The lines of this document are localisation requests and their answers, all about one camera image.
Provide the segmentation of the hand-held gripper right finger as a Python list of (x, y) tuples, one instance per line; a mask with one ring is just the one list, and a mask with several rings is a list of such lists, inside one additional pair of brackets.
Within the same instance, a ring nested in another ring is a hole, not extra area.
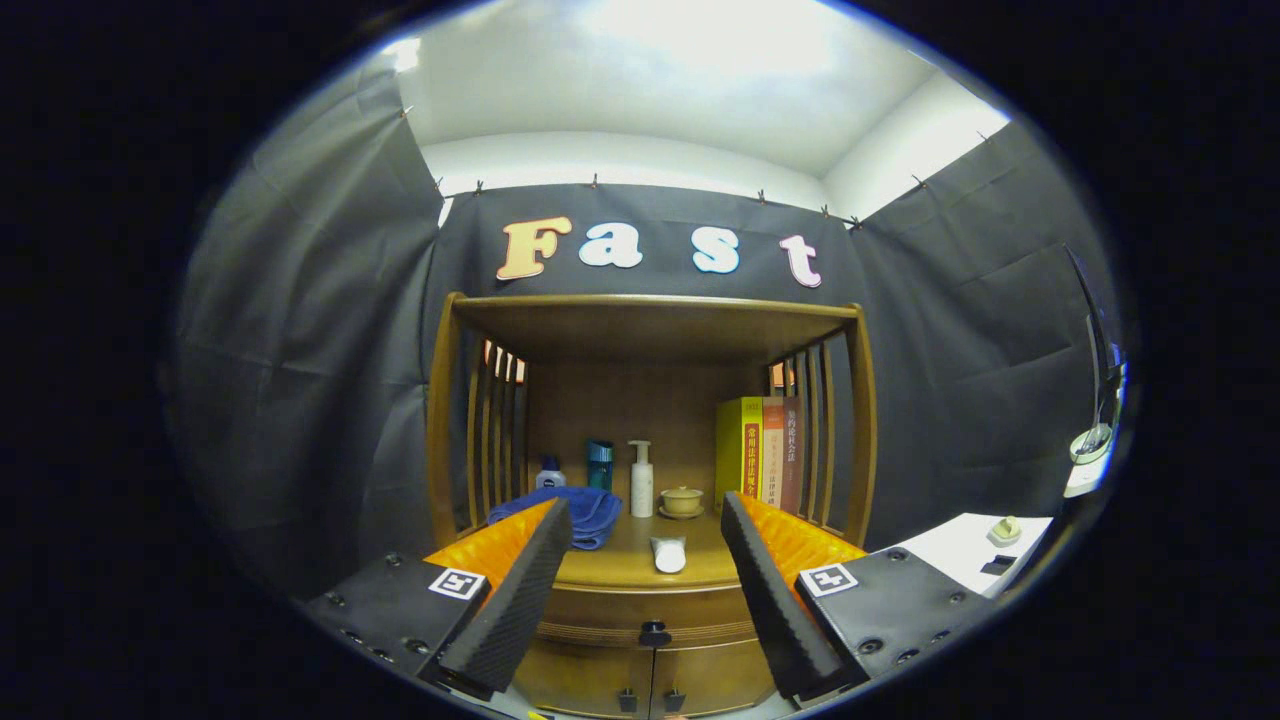
[(777, 691), (814, 700), (942, 652), (993, 612), (918, 553), (865, 553), (736, 491), (721, 532)]

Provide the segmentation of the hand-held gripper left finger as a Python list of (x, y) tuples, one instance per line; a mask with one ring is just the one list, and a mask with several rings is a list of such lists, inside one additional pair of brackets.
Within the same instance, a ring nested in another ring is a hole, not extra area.
[(552, 498), (426, 559), (388, 553), (303, 609), (385, 670), (488, 701), (527, 653), (571, 539), (570, 502)]

